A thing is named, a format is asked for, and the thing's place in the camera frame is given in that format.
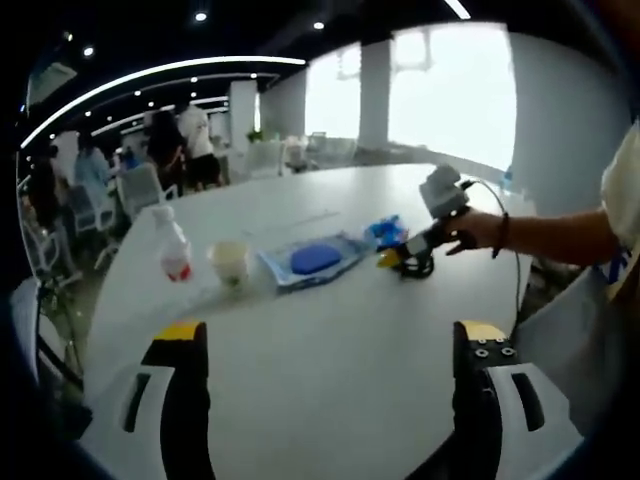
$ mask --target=person's arm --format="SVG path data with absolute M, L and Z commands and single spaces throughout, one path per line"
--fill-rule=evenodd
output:
M 106 157 L 99 148 L 95 148 L 93 150 L 93 153 L 91 154 L 91 162 L 93 164 L 93 168 L 96 169 L 98 177 L 102 183 L 106 185 L 110 177 L 109 162 L 107 162 Z
M 500 236 L 503 218 L 472 210 L 447 225 L 449 233 L 468 231 L 478 248 L 493 248 Z M 456 241 L 455 234 L 451 241 Z M 558 218 L 511 217 L 504 248 L 514 252 L 545 257 L 572 265 L 594 265 L 609 261 L 618 247 L 604 210 Z M 454 247 L 454 255 L 463 249 Z
M 171 155 L 171 160 L 169 161 L 167 166 L 164 167 L 164 171 L 165 172 L 170 171 L 175 166 L 176 162 L 180 160 L 181 157 L 182 157 L 182 145 L 178 145 L 175 151 L 173 152 L 173 154 Z

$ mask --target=bracelet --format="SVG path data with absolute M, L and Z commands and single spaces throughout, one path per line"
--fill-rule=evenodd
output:
M 502 250 L 507 243 L 507 235 L 509 234 L 509 214 L 504 212 L 502 214 L 502 223 L 500 224 L 500 233 L 498 235 L 498 242 L 496 246 L 493 247 L 493 253 L 491 254 L 491 258 L 495 259 L 500 250 Z

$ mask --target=plastic bottle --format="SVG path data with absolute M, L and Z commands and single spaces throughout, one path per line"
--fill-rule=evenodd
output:
M 502 180 L 500 181 L 500 190 L 510 192 L 512 181 L 513 181 L 513 172 L 511 171 L 511 165 L 509 165 L 509 168 L 507 168 L 507 171 L 504 172 L 504 175 L 502 176 Z
M 188 281 L 191 269 L 191 243 L 174 220 L 173 208 L 162 205 L 153 208 L 156 237 L 159 245 L 160 266 L 172 282 Z

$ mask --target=white chair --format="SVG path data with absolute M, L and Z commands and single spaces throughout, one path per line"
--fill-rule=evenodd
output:
M 256 142 L 249 146 L 245 169 L 251 179 L 282 176 L 284 145 L 279 141 Z
M 116 205 L 111 197 L 105 196 L 102 205 L 94 205 L 87 193 L 87 188 L 82 185 L 74 185 L 69 189 L 67 199 L 73 213 L 76 233 L 87 230 L 96 230 L 102 233 L 106 240 L 106 246 L 98 254 L 94 269 L 100 268 L 105 258 L 113 257 L 120 245 L 108 235 L 108 230 L 116 223 Z
M 300 173 L 309 169 L 305 148 L 302 145 L 286 145 L 283 156 L 284 165 L 290 168 L 293 173 Z
M 315 162 L 321 169 L 352 166 L 357 146 L 357 142 L 353 139 L 327 138 L 324 142 L 324 150 L 317 155 Z
M 162 190 L 155 167 L 147 163 L 118 177 L 118 194 L 125 213 L 133 222 L 143 208 L 178 198 L 178 187 L 172 185 L 166 191 Z
M 22 225 L 31 266 L 39 274 L 51 275 L 53 265 L 60 256 L 58 235 L 55 232 L 40 234 L 40 232 L 34 231 L 27 222 L 23 222 Z

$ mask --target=window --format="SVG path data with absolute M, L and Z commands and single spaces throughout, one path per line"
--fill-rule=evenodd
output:
M 360 129 L 360 45 L 311 62 L 307 74 L 305 132 L 357 138 Z
M 392 52 L 389 140 L 506 170 L 516 89 L 504 28 L 423 27 L 397 34 Z
M 256 132 L 262 130 L 262 117 L 260 116 L 260 94 L 256 92 L 256 103 L 253 110 L 253 129 Z

